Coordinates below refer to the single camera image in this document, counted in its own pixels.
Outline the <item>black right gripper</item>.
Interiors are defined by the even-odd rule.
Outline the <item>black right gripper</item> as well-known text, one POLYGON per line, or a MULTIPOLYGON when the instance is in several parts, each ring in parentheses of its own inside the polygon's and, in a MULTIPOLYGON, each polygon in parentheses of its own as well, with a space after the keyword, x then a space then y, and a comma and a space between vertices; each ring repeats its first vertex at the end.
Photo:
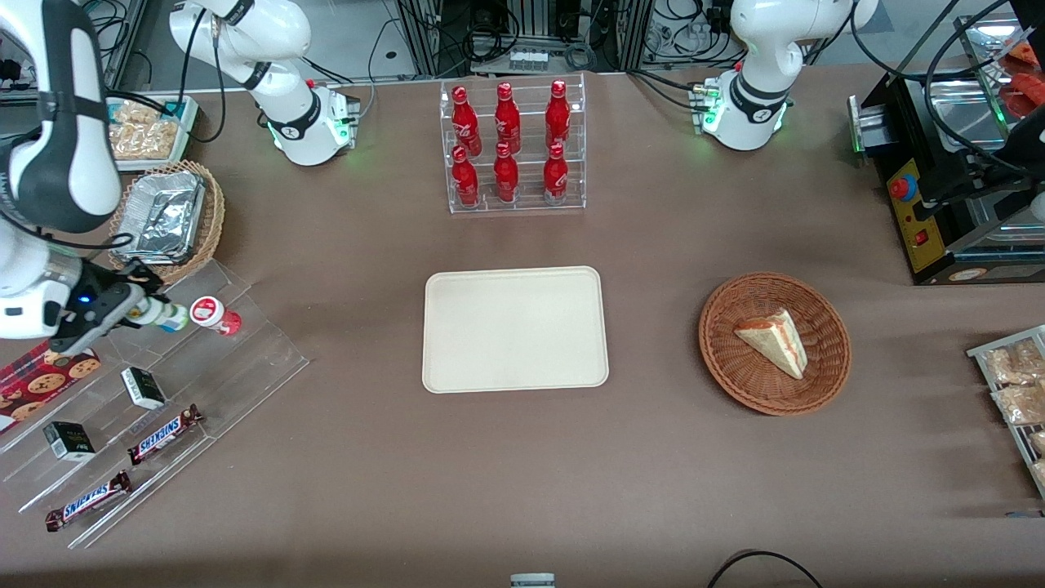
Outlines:
POLYGON ((49 350, 60 356, 78 356, 116 328, 138 330, 146 324, 138 304, 147 297, 169 301, 167 285, 150 268, 131 268, 131 277, 85 261, 49 350))

